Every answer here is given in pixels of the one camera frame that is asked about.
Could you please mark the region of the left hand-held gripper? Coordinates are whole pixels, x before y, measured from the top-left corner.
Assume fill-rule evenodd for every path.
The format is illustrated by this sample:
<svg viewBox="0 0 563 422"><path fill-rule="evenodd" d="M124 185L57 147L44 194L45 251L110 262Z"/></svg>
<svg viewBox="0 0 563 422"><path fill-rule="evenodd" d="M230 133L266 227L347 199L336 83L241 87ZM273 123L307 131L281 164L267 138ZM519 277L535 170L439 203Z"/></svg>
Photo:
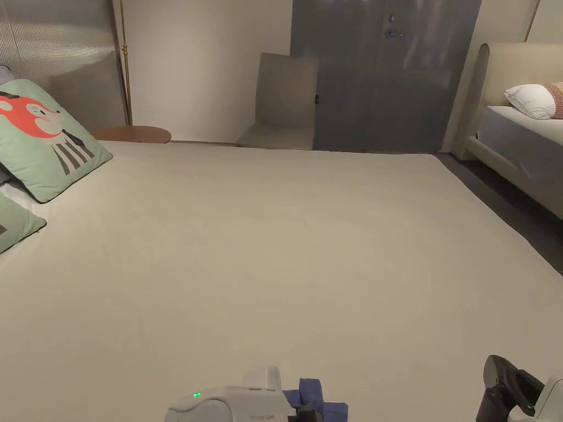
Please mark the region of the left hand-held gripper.
<svg viewBox="0 0 563 422"><path fill-rule="evenodd" d="M165 421L316 421L313 409L292 407L279 369L265 365L247 372L241 385L216 386L171 404Z"/></svg>

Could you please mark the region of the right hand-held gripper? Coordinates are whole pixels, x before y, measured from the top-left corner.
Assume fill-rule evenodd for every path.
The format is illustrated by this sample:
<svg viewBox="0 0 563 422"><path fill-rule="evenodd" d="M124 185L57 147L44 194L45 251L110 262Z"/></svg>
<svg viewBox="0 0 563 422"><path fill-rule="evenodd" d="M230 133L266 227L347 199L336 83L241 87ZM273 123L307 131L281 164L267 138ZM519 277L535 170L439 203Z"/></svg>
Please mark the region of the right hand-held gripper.
<svg viewBox="0 0 563 422"><path fill-rule="evenodd" d="M551 375L536 402L534 416L527 416L528 399L520 382L524 371L509 360L490 355L485 361L485 391L476 415L477 421L562 421L562 373Z"/></svg>

